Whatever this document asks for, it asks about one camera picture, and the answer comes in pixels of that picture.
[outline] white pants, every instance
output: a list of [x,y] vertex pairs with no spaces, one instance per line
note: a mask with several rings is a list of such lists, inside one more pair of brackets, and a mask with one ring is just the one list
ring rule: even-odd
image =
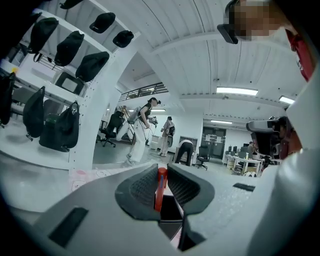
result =
[[168,136],[162,137],[162,145],[161,145],[160,153],[163,153],[163,154],[167,154],[168,153],[169,147],[168,147],[167,138],[168,138]]
[[[142,121],[137,119],[133,124],[133,130],[135,133],[135,144],[130,152],[130,160],[140,162],[146,147],[146,126]],[[128,131],[129,123],[125,122],[116,135],[116,140],[120,141],[123,135],[125,135]]]

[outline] ceiling light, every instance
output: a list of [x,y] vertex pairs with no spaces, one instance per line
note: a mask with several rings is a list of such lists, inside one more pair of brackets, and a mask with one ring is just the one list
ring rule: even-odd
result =
[[279,101],[280,102],[285,102],[285,103],[288,103],[288,104],[292,104],[292,103],[295,102],[293,99],[290,99],[290,98],[287,98],[287,97],[284,97],[284,96],[281,96]]
[[217,87],[217,94],[246,94],[256,96],[258,91],[252,89],[232,88],[232,87]]
[[232,122],[226,122],[226,121],[216,121],[216,120],[211,120],[212,123],[220,123],[220,124],[228,124],[231,125]]

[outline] white sneaker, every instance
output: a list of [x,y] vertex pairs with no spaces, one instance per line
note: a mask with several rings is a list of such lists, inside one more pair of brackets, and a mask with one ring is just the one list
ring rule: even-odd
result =
[[136,162],[135,161],[130,161],[129,159],[125,162],[123,162],[123,164],[121,165],[122,168],[126,168],[126,167],[132,167],[135,166]]

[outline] door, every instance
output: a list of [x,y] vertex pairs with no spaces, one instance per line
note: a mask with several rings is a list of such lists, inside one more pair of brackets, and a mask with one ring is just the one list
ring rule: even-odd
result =
[[225,129],[203,127],[201,146],[208,146],[210,157],[222,159],[224,156],[225,138]]

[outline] person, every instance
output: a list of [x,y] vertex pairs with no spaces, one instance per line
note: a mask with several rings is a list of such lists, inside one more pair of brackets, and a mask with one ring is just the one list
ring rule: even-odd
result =
[[148,116],[151,114],[152,107],[156,107],[158,104],[161,104],[161,101],[152,97],[143,107],[136,108],[116,135],[116,140],[120,141],[123,135],[129,131],[129,125],[133,125],[136,140],[131,152],[127,154],[128,160],[126,164],[129,166],[133,166],[141,161],[147,140],[145,130],[150,128]]
[[249,154],[249,159],[253,159],[254,158],[254,152],[255,152],[255,148],[254,148],[254,143],[252,141],[249,142],[249,146],[247,149],[247,152]]
[[188,140],[185,139],[183,141],[181,141],[179,143],[179,150],[178,150],[178,155],[176,157],[175,163],[179,164],[181,161],[182,156],[184,155],[184,153],[186,152],[186,165],[190,166],[191,165],[191,157],[192,157],[192,153],[194,152],[194,145],[193,143]]
[[161,145],[161,150],[160,153],[158,154],[161,157],[166,157],[167,153],[168,153],[168,142],[167,142],[167,138],[168,138],[168,133],[170,133],[170,128],[174,127],[175,124],[172,122],[172,117],[168,116],[168,118],[166,119],[166,122],[164,123],[161,132],[162,132],[162,145]]
[[[282,9],[288,3],[292,6],[286,8],[287,12],[285,14]],[[225,14],[229,20],[228,24],[219,26],[226,26],[231,38],[236,37],[246,41],[252,41],[259,36],[269,36],[274,31],[284,28],[292,51],[297,53],[297,64],[301,74],[306,81],[309,81],[316,67],[316,57],[312,53],[311,47],[305,43],[303,37],[290,21],[299,12],[297,8],[300,5],[307,5],[307,3],[298,4],[283,0],[263,2],[232,0],[225,8]]]

